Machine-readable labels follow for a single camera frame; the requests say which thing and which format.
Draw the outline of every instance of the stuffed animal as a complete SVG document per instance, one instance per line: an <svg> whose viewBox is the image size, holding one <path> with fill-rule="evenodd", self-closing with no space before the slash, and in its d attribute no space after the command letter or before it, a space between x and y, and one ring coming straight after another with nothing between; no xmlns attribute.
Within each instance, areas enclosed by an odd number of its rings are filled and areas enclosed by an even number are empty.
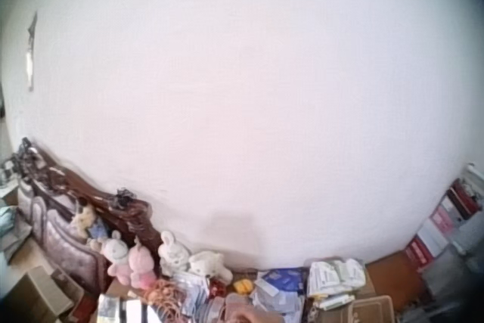
<svg viewBox="0 0 484 323"><path fill-rule="evenodd" d="M95 208L88 204L76 213L70 224L76 229L78 236L86 238L86 244L94 251L101 252L103 242L109 237L106 225L101 217L96 214Z"/></svg>
<svg viewBox="0 0 484 323"><path fill-rule="evenodd" d="M224 266L224 256L221 253L202 251L192 255L188 261L190 262L189 272L196 275L208 278L216 277L227 285L234 278L232 272Z"/></svg>
<svg viewBox="0 0 484 323"><path fill-rule="evenodd" d="M147 290L156 280L154 260L149 249L140 244L138 237L136 245L129 249L128 261L131 273L131 286L135 289Z"/></svg>
<svg viewBox="0 0 484 323"><path fill-rule="evenodd" d="M76 228L78 236L81 238L89 238L87 229L94 225L97 216L94 211L94 207L88 204L85 207L81 207L81 212L74 215L70 224Z"/></svg>
<svg viewBox="0 0 484 323"><path fill-rule="evenodd" d="M187 248L177 242L170 231L163 231L161 240L163 243L158 248L161 273L166 276L173 276L175 272L186 272L188 258L190 257Z"/></svg>
<svg viewBox="0 0 484 323"><path fill-rule="evenodd" d="M107 274L116 277L121 284L129 285L133 271L129 267L128 246L121 240L119 231L113 231L112 238L103 243L101 253L112 263Z"/></svg>

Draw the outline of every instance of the white stuffed bunny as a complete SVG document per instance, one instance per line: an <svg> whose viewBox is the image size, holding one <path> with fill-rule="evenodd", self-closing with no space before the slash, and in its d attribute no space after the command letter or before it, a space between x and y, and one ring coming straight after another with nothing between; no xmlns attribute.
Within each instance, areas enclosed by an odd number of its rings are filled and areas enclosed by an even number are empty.
<svg viewBox="0 0 484 323"><path fill-rule="evenodd" d="M188 258L190 257L187 248L177 242L170 231L163 231L161 240L163 243L158 248L161 273L166 276L173 276L175 272L186 272Z"/></svg>
<svg viewBox="0 0 484 323"><path fill-rule="evenodd" d="M133 273L129 267L128 251L128 246L121 240L119 231L113 231L112 238L106 239L101 248L101 253L112 263L107 268L107 274L118 278L123 285L131 283L131 274Z"/></svg>

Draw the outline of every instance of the red book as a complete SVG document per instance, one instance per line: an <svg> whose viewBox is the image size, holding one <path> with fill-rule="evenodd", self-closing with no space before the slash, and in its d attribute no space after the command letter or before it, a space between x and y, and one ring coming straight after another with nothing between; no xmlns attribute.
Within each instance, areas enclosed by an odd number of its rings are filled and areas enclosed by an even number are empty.
<svg viewBox="0 0 484 323"><path fill-rule="evenodd" d="M466 221L472 216L470 211L462 203L461 199L457 196L457 192L453 188L447 190L447 197L451 200L452 204L455 206L457 211L461 214L462 218Z"/></svg>
<svg viewBox="0 0 484 323"><path fill-rule="evenodd" d="M458 179L452 184L452 187L455 190L459 200L461 200L462 204L465 205L466 209L469 211L470 215L473 215L479 211L479 204L477 204L477 202L473 200L469 194L467 194Z"/></svg>
<svg viewBox="0 0 484 323"><path fill-rule="evenodd" d="M419 270L428 266L434 258L420 238L415 236L405 249L408 257L417 265Z"/></svg>

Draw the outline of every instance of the book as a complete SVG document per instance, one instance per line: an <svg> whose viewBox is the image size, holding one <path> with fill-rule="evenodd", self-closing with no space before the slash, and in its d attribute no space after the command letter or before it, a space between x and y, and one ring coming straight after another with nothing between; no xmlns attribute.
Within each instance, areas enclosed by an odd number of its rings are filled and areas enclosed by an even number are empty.
<svg viewBox="0 0 484 323"><path fill-rule="evenodd" d="M464 186L458 179L452 184L452 187L457 194L461 203L469 211L470 215L473 216L477 211L479 211L479 204L465 191Z"/></svg>
<svg viewBox="0 0 484 323"><path fill-rule="evenodd" d="M418 230L417 236L430 251L432 257L440 255L448 245L447 238L432 222L432 219L425 220L420 230Z"/></svg>
<svg viewBox="0 0 484 323"><path fill-rule="evenodd" d="M470 211L462 204L461 200L457 196L457 193L453 188L449 188L447 190L448 199L451 200L452 204L454 204L459 214L462 216L464 220L468 220L471 217Z"/></svg>
<svg viewBox="0 0 484 323"><path fill-rule="evenodd" d="M452 203L448 195L444 196L439 206L447 212L447 216L451 219L456 228L461 227L465 223L464 217L462 217L457 208L455 208L455 205Z"/></svg>
<svg viewBox="0 0 484 323"><path fill-rule="evenodd" d="M437 207L430 218L444 235L448 235L458 228L458 225L454 224L450 215L442 205Z"/></svg>
<svg viewBox="0 0 484 323"><path fill-rule="evenodd" d="M411 239L405 252L419 270L425 268L434 260L430 251L417 236Z"/></svg>

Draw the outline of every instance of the yellow object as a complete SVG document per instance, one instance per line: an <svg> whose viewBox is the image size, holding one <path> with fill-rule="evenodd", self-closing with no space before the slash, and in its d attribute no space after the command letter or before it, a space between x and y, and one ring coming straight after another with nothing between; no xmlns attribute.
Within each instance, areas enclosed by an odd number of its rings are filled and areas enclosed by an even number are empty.
<svg viewBox="0 0 484 323"><path fill-rule="evenodd" d="M249 279L242 279L234 282L234 289L240 295L249 295L254 290L254 283Z"/></svg>

